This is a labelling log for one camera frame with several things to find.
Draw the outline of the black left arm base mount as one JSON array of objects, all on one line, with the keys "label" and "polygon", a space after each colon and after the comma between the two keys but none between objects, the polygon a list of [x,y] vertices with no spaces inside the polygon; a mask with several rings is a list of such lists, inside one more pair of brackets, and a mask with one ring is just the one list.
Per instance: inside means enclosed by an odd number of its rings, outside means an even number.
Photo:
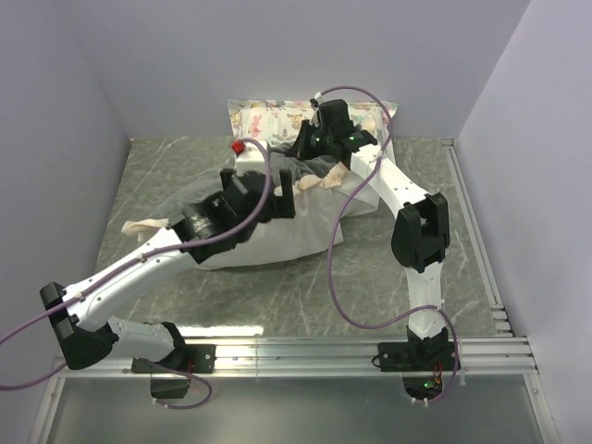
[{"label": "black left arm base mount", "polygon": [[[214,389],[204,375],[214,372],[215,361],[216,345],[186,345],[160,362],[134,358],[130,371],[132,374],[150,376],[149,389],[154,404],[168,410],[188,411],[202,407],[212,399]],[[185,405],[171,403],[188,395],[192,382],[205,388],[203,398]]]}]

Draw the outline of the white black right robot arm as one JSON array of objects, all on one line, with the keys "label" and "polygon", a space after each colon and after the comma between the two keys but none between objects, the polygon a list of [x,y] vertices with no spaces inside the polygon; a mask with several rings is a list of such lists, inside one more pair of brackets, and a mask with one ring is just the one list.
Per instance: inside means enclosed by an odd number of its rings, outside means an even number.
[{"label": "white black right robot arm", "polygon": [[330,155],[361,178],[395,217],[391,250],[407,278],[410,316],[407,342],[388,357],[400,367],[426,370],[449,358],[453,345],[442,308],[441,271],[450,246],[449,206],[445,196],[416,185],[389,159],[387,149],[354,126],[342,99],[312,100],[288,154],[299,160]]}]

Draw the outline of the grey quilted plush pillowcase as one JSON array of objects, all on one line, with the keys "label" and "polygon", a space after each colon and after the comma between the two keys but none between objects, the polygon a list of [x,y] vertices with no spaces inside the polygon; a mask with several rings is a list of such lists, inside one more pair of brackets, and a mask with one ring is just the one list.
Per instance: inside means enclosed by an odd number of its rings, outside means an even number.
[{"label": "grey quilted plush pillowcase", "polygon": [[[289,171],[294,195],[305,193],[313,187],[332,189],[341,185],[347,168],[331,155],[322,155],[310,160],[299,160],[289,157],[291,148],[289,143],[282,143],[270,148],[270,166],[273,177],[271,190],[281,189],[282,171]],[[236,191],[236,185],[248,194],[247,201],[251,202],[251,209],[258,203],[261,191],[265,186],[265,173],[248,171],[242,175],[232,174],[229,188]],[[153,209],[148,217],[154,219],[171,218],[187,205],[197,204],[207,200],[213,194],[219,194],[226,186],[220,174],[204,175],[177,191]]]}]

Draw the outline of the white pillow with cream ruffle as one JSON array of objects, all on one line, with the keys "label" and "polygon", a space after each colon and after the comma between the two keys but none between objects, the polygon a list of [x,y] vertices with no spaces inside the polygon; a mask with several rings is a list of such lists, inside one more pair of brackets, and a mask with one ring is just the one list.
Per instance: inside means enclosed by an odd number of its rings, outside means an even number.
[{"label": "white pillow with cream ruffle", "polygon": [[[272,149],[271,166],[276,191],[280,191],[279,171],[290,171],[296,216],[259,224],[247,242],[229,252],[214,255],[197,265],[198,269],[267,265],[321,253],[327,249],[338,211],[362,179],[345,167],[338,166],[337,161],[330,156],[319,156],[304,162],[288,158],[284,153],[289,147],[284,143]],[[145,217],[126,221],[121,232],[145,242],[184,206],[196,204],[221,189],[217,173],[203,173],[170,194]]]}]

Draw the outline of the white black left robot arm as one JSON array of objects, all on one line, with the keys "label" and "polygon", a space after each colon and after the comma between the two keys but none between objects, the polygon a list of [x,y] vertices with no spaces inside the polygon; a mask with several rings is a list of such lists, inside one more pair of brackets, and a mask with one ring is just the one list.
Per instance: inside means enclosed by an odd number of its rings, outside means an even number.
[{"label": "white black left robot arm", "polygon": [[148,360],[166,372],[191,370],[189,348],[173,323],[131,322],[115,313],[158,281],[234,250],[257,225],[295,216],[287,169],[279,173],[280,195],[264,173],[225,169],[220,179],[220,191],[183,207],[151,239],[102,272],[66,287],[51,282],[41,289],[69,369],[110,357]]}]

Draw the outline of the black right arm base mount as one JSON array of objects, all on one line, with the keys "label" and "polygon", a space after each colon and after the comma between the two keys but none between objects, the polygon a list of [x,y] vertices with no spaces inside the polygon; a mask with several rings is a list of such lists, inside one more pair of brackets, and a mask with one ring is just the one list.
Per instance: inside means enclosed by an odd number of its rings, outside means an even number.
[{"label": "black right arm base mount", "polygon": [[381,373],[401,373],[402,385],[412,403],[430,406],[442,397],[461,369],[459,353],[448,339],[408,339],[406,342],[380,342],[371,364]]}]

